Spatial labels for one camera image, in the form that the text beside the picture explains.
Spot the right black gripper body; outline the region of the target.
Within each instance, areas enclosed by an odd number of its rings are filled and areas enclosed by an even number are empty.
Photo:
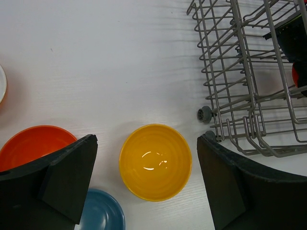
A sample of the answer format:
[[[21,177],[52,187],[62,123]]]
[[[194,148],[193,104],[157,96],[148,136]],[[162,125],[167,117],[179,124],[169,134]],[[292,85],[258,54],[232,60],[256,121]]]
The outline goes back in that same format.
[[[277,42],[289,62],[307,61],[307,34],[302,15],[296,12],[274,26]]]

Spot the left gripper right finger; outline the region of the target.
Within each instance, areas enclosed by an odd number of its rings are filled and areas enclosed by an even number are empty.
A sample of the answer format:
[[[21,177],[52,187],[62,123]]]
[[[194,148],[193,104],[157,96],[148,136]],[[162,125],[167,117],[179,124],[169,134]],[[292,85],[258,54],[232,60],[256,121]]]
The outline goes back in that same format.
[[[307,179],[237,154],[206,136],[197,153],[217,230],[304,230]]]

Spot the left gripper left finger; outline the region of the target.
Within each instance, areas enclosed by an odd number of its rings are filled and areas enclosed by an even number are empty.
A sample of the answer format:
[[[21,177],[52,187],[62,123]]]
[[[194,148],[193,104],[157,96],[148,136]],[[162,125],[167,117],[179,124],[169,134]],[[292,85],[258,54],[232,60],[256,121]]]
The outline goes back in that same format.
[[[96,135],[0,173],[2,230],[72,230],[81,215],[97,155]]]

